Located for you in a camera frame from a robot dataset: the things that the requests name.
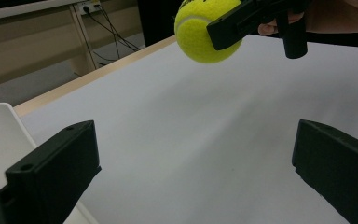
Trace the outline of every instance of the white table surface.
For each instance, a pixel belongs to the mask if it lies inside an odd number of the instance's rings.
[[[95,121],[103,170],[81,202],[101,224],[348,223],[291,159],[300,119],[358,138],[358,48],[290,60],[248,35],[200,64],[173,43],[21,119],[38,145]]]

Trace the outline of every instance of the floor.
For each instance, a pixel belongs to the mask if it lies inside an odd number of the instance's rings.
[[[142,33],[130,36],[126,40],[139,49],[145,47]],[[117,44],[117,46],[110,44],[96,49],[94,52],[96,53],[95,58],[102,67],[116,60],[118,58],[117,52],[119,57],[122,58],[133,53],[133,50],[121,44]],[[71,70],[69,62],[53,64],[42,70],[0,84],[0,103],[16,106],[76,78],[78,78],[78,75]]]

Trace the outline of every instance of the hand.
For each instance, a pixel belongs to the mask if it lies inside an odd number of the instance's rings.
[[[312,0],[305,13],[288,13],[289,23],[305,17],[308,32],[320,34],[358,33],[358,0]],[[278,32],[276,21],[260,24],[258,33]]]

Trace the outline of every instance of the power outlet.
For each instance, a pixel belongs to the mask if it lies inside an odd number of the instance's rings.
[[[89,1],[81,2],[81,3],[77,3],[77,5],[79,7],[80,15],[87,14],[87,12],[84,10],[85,7],[89,8],[89,13],[93,13],[93,12],[101,10],[101,8],[99,7],[101,5],[101,3],[98,0],[97,1],[89,0]]]

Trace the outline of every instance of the yellow tennis ball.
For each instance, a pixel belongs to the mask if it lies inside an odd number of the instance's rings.
[[[199,63],[218,63],[231,56],[241,40],[227,49],[215,50],[206,26],[240,3],[240,0],[183,1],[174,23],[176,41],[183,53]]]

